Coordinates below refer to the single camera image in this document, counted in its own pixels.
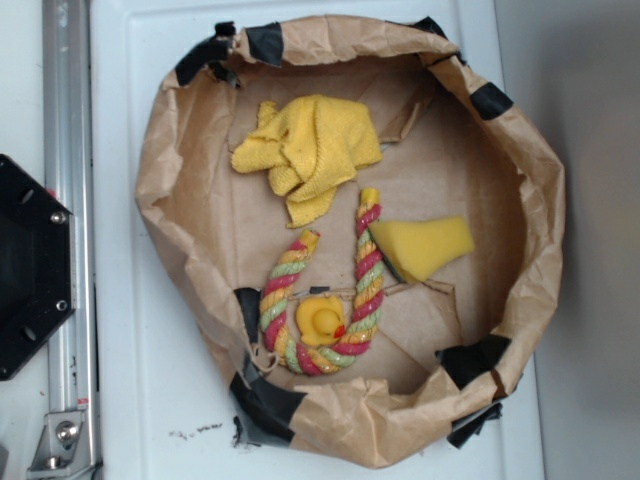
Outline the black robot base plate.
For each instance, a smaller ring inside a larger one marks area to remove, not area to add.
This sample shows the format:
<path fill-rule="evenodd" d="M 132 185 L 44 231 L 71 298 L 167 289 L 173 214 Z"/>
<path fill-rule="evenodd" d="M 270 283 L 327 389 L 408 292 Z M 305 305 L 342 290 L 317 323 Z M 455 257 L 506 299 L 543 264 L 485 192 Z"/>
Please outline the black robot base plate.
<path fill-rule="evenodd" d="M 9 381 L 74 312 L 73 214 L 1 156 L 1 379 Z"/>

